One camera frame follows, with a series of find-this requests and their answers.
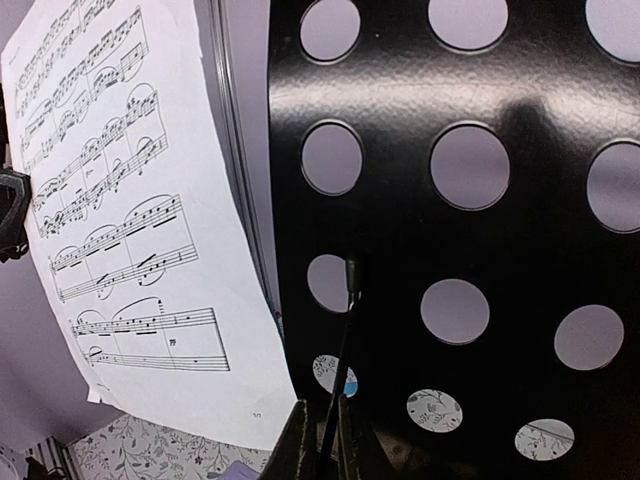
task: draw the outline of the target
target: circular hole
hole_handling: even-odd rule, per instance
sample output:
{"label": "circular hole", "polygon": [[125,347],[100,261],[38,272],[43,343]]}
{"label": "circular hole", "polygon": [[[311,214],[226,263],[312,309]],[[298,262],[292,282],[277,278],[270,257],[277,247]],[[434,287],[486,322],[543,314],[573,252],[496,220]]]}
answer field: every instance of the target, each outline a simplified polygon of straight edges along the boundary
{"label": "circular hole", "polygon": [[462,50],[488,47],[500,38],[509,21],[505,0],[431,0],[427,10],[440,40]]}
{"label": "circular hole", "polygon": [[516,433],[516,448],[530,460],[546,462],[567,454],[575,435],[560,420],[543,419],[529,422]]}
{"label": "circular hole", "polygon": [[420,305],[422,321],[445,343],[476,340],[489,324],[489,303],[475,286],[458,279],[442,280],[427,289]]}
{"label": "circular hole", "polygon": [[316,301],[335,313],[348,309],[345,261],[335,255],[320,255],[313,259],[307,270],[309,290]]}
{"label": "circular hole", "polygon": [[462,423],[460,404],[439,390],[418,390],[407,400],[407,412],[419,427],[430,432],[452,432]]}
{"label": "circular hole", "polygon": [[500,200],[509,185],[509,171],[504,145],[480,127],[450,130],[438,140],[431,154],[436,189],[463,210],[481,210]]}
{"label": "circular hole", "polygon": [[[320,355],[313,361],[313,375],[322,388],[333,393],[333,385],[336,380],[338,358],[333,355]],[[353,370],[347,370],[347,383],[344,385],[344,394],[353,397],[358,391],[358,379]]]}
{"label": "circular hole", "polygon": [[562,363],[574,370],[595,370],[609,364],[620,351],[624,325],[620,317],[602,305],[588,305],[562,321],[554,346]]}
{"label": "circular hole", "polygon": [[587,179],[594,215],[618,233],[640,229],[640,147],[617,143],[595,159]]}
{"label": "circular hole", "polygon": [[637,0],[587,0],[587,24],[596,42],[614,57],[640,61],[640,3]]}
{"label": "circular hole", "polygon": [[345,127],[326,124],[314,129],[302,147],[307,181],[325,195],[342,195],[353,188],[362,171],[362,151]]}
{"label": "circular hole", "polygon": [[302,18],[300,41],[307,54],[331,61],[347,53],[358,38],[360,14],[349,0],[320,0]]}

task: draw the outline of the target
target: musical note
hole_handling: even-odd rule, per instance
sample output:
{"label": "musical note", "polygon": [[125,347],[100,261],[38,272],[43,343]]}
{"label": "musical note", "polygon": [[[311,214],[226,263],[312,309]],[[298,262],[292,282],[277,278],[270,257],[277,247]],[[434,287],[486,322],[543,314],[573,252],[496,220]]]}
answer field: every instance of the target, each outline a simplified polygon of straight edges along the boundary
{"label": "musical note", "polygon": [[[172,370],[231,371],[212,308],[165,313],[162,301],[149,297],[122,308],[111,321],[96,310],[85,310],[70,323],[78,347],[93,367],[106,363]],[[194,336],[200,341],[190,340]],[[188,350],[182,345],[189,345]]]}
{"label": "musical note", "polygon": [[39,115],[34,120],[27,124],[25,128],[25,134],[20,141],[20,151],[24,152],[31,143],[31,138],[38,132],[38,130],[44,125],[45,120],[51,115],[53,111],[53,104],[47,100],[43,103],[42,109]]}
{"label": "musical note", "polygon": [[150,357],[145,355],[120,355],[114,353],[85,355],[90,364],[107,363],[125,367],[162,368],[165,370],[192,370],[208,372],[229,372],[226,357]]}
{"label": "musical note", "polygon": [[211,308],[200,308],[186,312],[144,317],[119,318],[111,322],[78,323],[71,327],[74,337],[117,333],[150,333],[172,328],[215,325],[216,318]]}
{"label": "musical note", "polygon": [[[130,53],[131,55],[127,54],[118,66],[113,68],[106,67],[106,73],[98,73],[96,80],[94,81],[93,88],[90,90],[83,90],[82,93],[73,101],[73,109],[66,112],[63,116],[67,121],[65,123],[61,122],[60,126],[53,131],[48,139],[52,148],[64,140],[69,128],[76,125],[78,119],[82,118],[87,113],[89,107],[98,100],[105,90],[116,83],[124,81],[126,73],[142,62],[145,55],[149,53],[149,48],[146,44],[138,44]],[[62,85],[64,85],[65,90],[56,90],[53,103],[56,102],[56,99],[60,98],[60,95],[62,95],[66,89],[68,89],[68,82],[66,80],[63,79],[61,82],[61,86]],[[29,139],[35,131],[25,135],[25,138]],[[29,142],[25,141],[23,144],[23,150],[26,149],[28,145]],[[40,150],[33,158],[25,162],[25,171],[27,173],[31,173],[33,169],[40,164],[40,162],[49,156],[50,153],[51,151]]]}
{"label": "musical note", "polygon": [[104,299],[131,280],[152,285],[167,270],[197,259],[180,197],[160,195],[131,210],[122,224],[98,228],[81,247],[63,249],[49,270],[64,302],[91,292]]}
{"label": "musical note", "polygon": [[129,267],[115,270],[111,273],[105,274],[97,280],[88,280],[79,285],[75,285],[70,288],[58,291],[58,297],[62,302],[65,302],[71,298],[78,297],[87,293],[95,292],[103,287],[109,287],[120,283],[128,282],[129,280],[141,281],[142,278],[147,275],[165,270],[173,267],[184,265],[185,263],[192,262],[198,259],[198,252],[196,247],[188,245],[171,252],[166,252],[161,255],[157,255],[154,261],[144,265],[137,266],[131,265]]}
{"label": "musical note", "polygon": [[[72,203],[62,210],[57,211],[53,218],[45,218],[42,226],[38,229],[40,236],[48,237],[49,235],[60,233],[62,227],[69,222],[84,218],[83,211],[87,207],[93,206],[94,209],[97,209],[100,199],[106,192],[115,191],[120,182],[132,173],[141,173],[142,167],[147,165],[160,153],[164,152],[167,147],[166,135],[161,135],[159,138],[149,141],[138,153],[114,169],[94,187],[86,192],[80,193]],[[51,190],[57,188],[57,186],[54,187],[53,185],[54,184],[51,186]]]}
{"label": "musical note", "polygon": [[[96,0],[96,2],[101,3],[102,8],[93,8],[93,17],[91,20],[95,20],[95,18],[104,11],[104,0]],[[115,0],[109,0],[106,4],[107,8],[111,8],[111,6],[113,6],[114,3],[115,3]],[[51,28],[49,29],[44,39],[42,40],[42,43],[40,47],[37,49],[36,54],[31,58],[31,60],[25,67],[25,70],[20,75],[20,79],[17,85],[20,90],[24,90],[26,88],[37,66],[40,64],[40,60],[42,60],[45,57],[45,55],[49,52],[54,40],[58,38],[60,36],[60,33],[62,33],[62,31],[67,27],[70,19],[76,16],[75,13],[78,7],[79,7],[79,1],[73,0],[69,5],[69,8],[67,8],[62,13],[62,15],[60,15],[59,18],[53,21],[53,23],[51,24]],[[60,45],[56,48],[56,50],[53,53],[49,55],[49,57],[45,61],[44,70],[46,72],[46,75],[44,76],[44,78],[47,78],[49,76],[49,73],[53,69],[53,66],[55,65],[55,63],[58,60],[63,59],[65,57],[67,49],[85,30],[86,30],[86,24],[85,24],[85,28],[82,28],[80,23],[78,23],[78,25],[71,28],[70,32],[60,42]]]}
{"label": "musical note", "polygon": [[[113,141],[121,138],[127,128],[136,123],[136,121],[138,121],[140,118],[147,117],[151,112],[156,110],[157,106],[158,93],[154,90],[141,102],[138,102],[133,106],[128,106],[127,113],[122,117],[116,119],[115,122],[113,120],[110,120],[109,123],[104,126],[103,133],[98,138],[98,141],[91,144],[90,147],[88,147],[86,150],[83,150],[80,156],[72,161],[67,167],[65,167],[65,169],[60,172],[57,177],[47,182],[47,185],[43,191],[36,194],[33,199],[33,207],[36,210],[42,208],[46,201],[55,192],[62,188],[72,175],[80,172],[83,167],[95,160],[95,158],[102,152],[102,150],[104,150],[105,147],[110,145]],[[69,128],[70,125],[73,125],[74,118],[74,115],[63,117],[63,119],[60,121],[59,130],[62,131],[64,128]]]}
{"label": "musical note", "polygon": [[50,269],[55,274],[69,266],[77,264],[87,256],[92,255],[97,250],[109,250],[114,245],[125,238],[138,233],[145,228],[158,228],[174,219],[182,213],[182,203],[180,197],[175,195],[152,207],[146,212],[136,215],[132,220],[116,227],[112,232],[100,235],[72,253],[63,255],[51,262]]}
{"label": "musical note", "polygon": [[[136,46],[132,50],[132,52],[138,53],[138,63],[141,61],[142,57],[144,57],[149,52],[149,47],[146,40],[146,34],[144,33],[144,26],[142,25],[142,22],[140,22],[141,17],[142,17],[142,13],[140,11],[140,7],[136,7],[133,14],[131,14],[129,18],[125,20],[125,23],[131,26],[131,28],[125,29],[125,31],[127,32],[127,35],[130,34],[133,26],[137,25],[138,23],[140,23],[141,25],[140,35],[142,37],[142,40],[140,40],[140,42],[136,44]],[[51,97],[53,104],[56,107],[60,107],[64,103],[66,103],[65,99],[67,99],[67,96],[72,91],[72,89],[75,88],[75,85],[78,80],[78,76],[79,75],[86,76],[93,70],[93,68],[96,68],[97,66],[99,66],[102,62],[106,61],[114,52],[118,51],[118,48],[120,47],[121,44],[123,44],[127,35],[117,36],[116,34],[114,34],[113,31],[107,32],[102,37],[102,39],[90,49],[88,55],[83,60],[81,60],[78,63],[78,65],[74,67],[66,76],[64,76],[60,80],[58,88],[55,90],[55,92]],[[64,52],[66,52],[66,48],[68,48],[70,41],[71,41],[71,38],[69,38],[69,40],[66,41],[66,47]],[[61,56],[62,53],[63,51],[61,50],[60,52],[57,52],[57,54],[54,54],[54,55]],[[55,58],[56,57],[54,56],[54,58],[52,58],[50,62],[45,62],[45,65],[47,65],[47,63],[49,64],[49,68],[45,68],[43,71],[41,71],[38,74],[37,80],[34,82],[31,89],[25,94],[25,98],[22,100],[22,102],[19,102],[20,107],[16,111],[17,118],[22,118],[27,113],[27,110],[29,109],[31,102],[37,97],[40,91],[40,88],[49,77],[49,73],[53,68],[53,64],[55,63],[54,62]],[[123,60],[121,60],[120,64],[118,65],[118,68],[122,72],[122,78],[125,78],[124,76],[126,72],[132,69],[131,60],[127,59],[127,61],[124,61],[124,63],[123,63]]]}

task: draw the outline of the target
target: perforated metal panel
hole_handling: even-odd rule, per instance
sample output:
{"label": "perforated metal panel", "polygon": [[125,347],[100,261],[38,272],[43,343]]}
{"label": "perforated metal panel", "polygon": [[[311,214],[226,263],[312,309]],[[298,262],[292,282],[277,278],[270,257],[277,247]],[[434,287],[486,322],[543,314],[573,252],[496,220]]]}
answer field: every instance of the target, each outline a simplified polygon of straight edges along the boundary
{"label": "perforated metal panel", "polygon": [[[354,399],[412,478],[640,478],[640,233],[603,225],[587,192],[605,147],[640,141],[637,65],[595,41],[584,0],[507,0],[506,30],[473,52],[437,37],[425,0],[355,0],[355,45],[323,63],[300,42],[310,5],[272,1],[269,60],[276,248],[298,394],[326,405],[312,364],[338,354],[345,320],[314,299],[307,268],[362,252]],[[338,196],[313,188],[301,166],[322,123],[347,126],[362,147],[362,172]],[[454,206],[433,180],[434,145],[460,125],[493,133],[509,156],[508,186],[487,208]],[[613,171],[613,184],[633,168]],[[423,295],[445,279],[471,283],[489,304],[472,343],[442,342],[423,323]],[[554,338],[588,305],[613,310],[624,341],[610,364],[579,371]],[[455,398],[460,427],[416,425],[407,400],[421,389]],[[573,447],[525,458],[516,433],[547,418],[571,427]]]}

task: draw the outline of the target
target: musical staff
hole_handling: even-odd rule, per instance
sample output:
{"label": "musical staff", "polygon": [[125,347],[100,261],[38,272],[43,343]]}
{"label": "musical staff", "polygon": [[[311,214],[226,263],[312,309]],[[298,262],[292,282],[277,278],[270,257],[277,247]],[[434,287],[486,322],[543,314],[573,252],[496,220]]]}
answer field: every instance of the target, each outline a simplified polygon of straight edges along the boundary
{"label": "musical staff", "polygon": [[51,262],[51,271],[56,274],[67,267],[77,265],[84,258],[93,255],[98,250],[110,250],[134,233],[138,233],[147,227],[157,228],[175,220],[179,212],[182,212],[182,203],[180,202],[180,197],[175,195],[158,206],[134,216],[132,220],[123,223],[111,232],[102,234],[72,253],[63,255]]}
{"label": "musical staff", "polygon": [[[115,31],[115,33],[110,30],[108,31],[100,40],[100,42],[93,47],[89,54],[75,67],[73,68],[65,77],[60,80],[60,84],[56,91],[53,94],[52,101],[54,105],[59,106],[59,102],[65,96],[65,94],[70,90],[70,88],[75,85],[78,77],[80,75],[86,75],[92,67],[96,65],[99,57],[104,53],[105,50],[108,51],[106,57],[108,58],[117,48],[120,46],[120,43],[124,40],[124,38],[129,35],[134,25],[142,20],[142,13],[140,11],[140,7],[136,7],[134,12],[131,14],[129,18],[127,18]],[[27,110],[29,109],[31,102],[33,102],[40,92],[40,88],[42,87],[45,80],[48,79],[49,74],[52,70],[52,63],[45,63],[45,68],[37,77],[31,89],[26,93],[25,98],[20,103],[20,107],[18,107],[16,111],[16,116],[18,119],[22,118]]]}
{"label": "musical staff", "polygon": [[[17,84],[18,89],[24,90],[26,88],[29,80],[31,79],[33,73],[36,70],[36,67],[40,64],[40,60],[44,58],[44,56],[49,51],[49,48],[53,44],[54,40],[58,38],[60,33],[67,27],[69,20],[76,13],[76,10],[79,7],[79,3],[80,3],[79,0],[73,0],[69,5],[69,7],[62,13],[62,15],[60,15],[58,18],[56,18],[53,21],[53,23],[51,24],[51,28],[49,28],[49,31],[47,32],[44,39],[42,40],[40,47],[36,50],[36,53],[33,55],[33,57],[31,57],[31,60],[29,61],[29,63],[27,63],[24,71],[20,75],[20,79],[18,80],[18,84]],[[58,45],[56,50],[46,60],[45,70],[47,70],[47,67],[48,67],[48,70],[51,71],[51,68],[53,67],[54,63],[57,62],[59,59],[64,58],[66,54],[66,49],[73,43],[73,41],[77,38],[79,33],[83,31],[84,29],[82,28],[82,25],[80,24],[80,22],[78,23],[78,25],[74,26],[71,29],[71,32],[64,37],[60,45]]]}
{"label": "musical staff", "polygon": [[93,5],[91,5],[84,14],[84,17],[83,17],[84,28],[86,29],[89,26],[89,24],[93,22],[98,17],[98,15],[100,15],[102,11],[104,11],[105,6],[107,8],[111,8],[111,6],[115,3],[115,1],[116,0],[95,0],[93,2]]}
{"label": "musical staff", "polygon": [[[141,64],[148,53],[149,48],[147,45],[139,43],[123,57],[122,61],[116,67],[106,67],[105,72],[99,73],[93,83],[93,88],[85,90],[78,96],[74,101],[73,109],[67,111],[62,116],[59,125],[54,129],[53,133],[42,142],[38,153],[25,162],[25,171],[31,173],[44,159],[48,158],[54,147],[64,140],[69,129],[79,123],[79,120],[87,113],[89,107],[100,98],[100,95],[116,83],[123,82],[127,72]],[[21,151],[24,152],[29,147],[31,138],[44,124],[46,117],[52,114],[52,105],[53,102],[48,101],[43,112],[36,120],[27,126],[26,134],[22,138],[20,145]]]}
{"label": "musical staff", "polygon": [[74,337],[88,335],[114,335],[117,333],[147,334],[158,330],[187,328],[201,325],[215,325],[216,317],[212,308],[200,308],[174,314],[147,315],[118,319],[111,322],[79,323],[71,327]]}
{"label": "musical staff", "polygon": [[48,237],[60,233],[60,229],[68,222],[84,218],[83,210],[89,206],[94,209],[99,205],[99,200],[109,191],[115,190],[120,182],[134,172],[142,173],[142,167],[164,152],[168,147],[167,136],[149,141],[137,154],[116,167],[105,178],[99,181],[88,191],[79,194],[76,199],[62,210],[59,210],[53,218],[46,218],[38,232],[41,237]]}
{"label": "musical staff", "polygon": [[95,352],[85,354],[90,364],[105,363],[125,367],[161,368],[164,370],[191,370],[207,372],[229,372],[229,361],[225,356],[217,357],[151,357],[144,355],[119,355]]}
{"label": "musical staff", "polygon": [[104,150],[115,140],[121,138],[127,128],[136,123],[140,118],[147,117],[151,112],[155,111],[158,106],[158,92],[153,91],[147,98],[142,101],[132,101],[128,105],[127,113],[116,119],[111,120],[103,129],[102,135],[94,142],[86,146],[80,156],[72,161],[60,174],[47,182],[47,186],[41,193],[38,193],[33,199],[33,207],[39,210],[44,203],[61,188],[69,178],[79,172],[84,166],[95,160]]}
{"label": "musical staff", "polygon": [[145,260],[145,262],[139,265],[131,265],[111,273],[106,273],[100,278],[88,280],[79,285],[58,290],[58,298],[64,302],[70,298],[95,292],[104,287],[117,285],[129,280],[140,280],[151,273],[165,271],[197,259],[198,252],[196,251],[196,247],[189,245],[161,255],[154,255],[152,261]]}
{"label": "musical staff", "polygon": [[231,370],[212,308],[166,313],[162,301],[150,297],[127,305],[111,321],[87,310],[72,322],[71,333],[94,368]]}

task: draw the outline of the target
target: white paper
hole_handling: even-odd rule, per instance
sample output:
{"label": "white paper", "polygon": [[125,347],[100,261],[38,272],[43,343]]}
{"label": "white paper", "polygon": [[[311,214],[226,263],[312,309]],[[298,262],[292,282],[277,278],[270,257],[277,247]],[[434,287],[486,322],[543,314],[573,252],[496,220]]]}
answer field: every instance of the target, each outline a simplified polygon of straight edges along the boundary
{"label": "white paper", "polygon": [[38,0],[2,55],[33,259],[103,402],[270,449],[295,402],[188,0]]}
{"label": "white paper", "polygon": [[87,402],[89,403],[100,403],[102,399],[100,398],[100,394],[96,392],[93,388],[89,387],[89,393],[87,394]]}

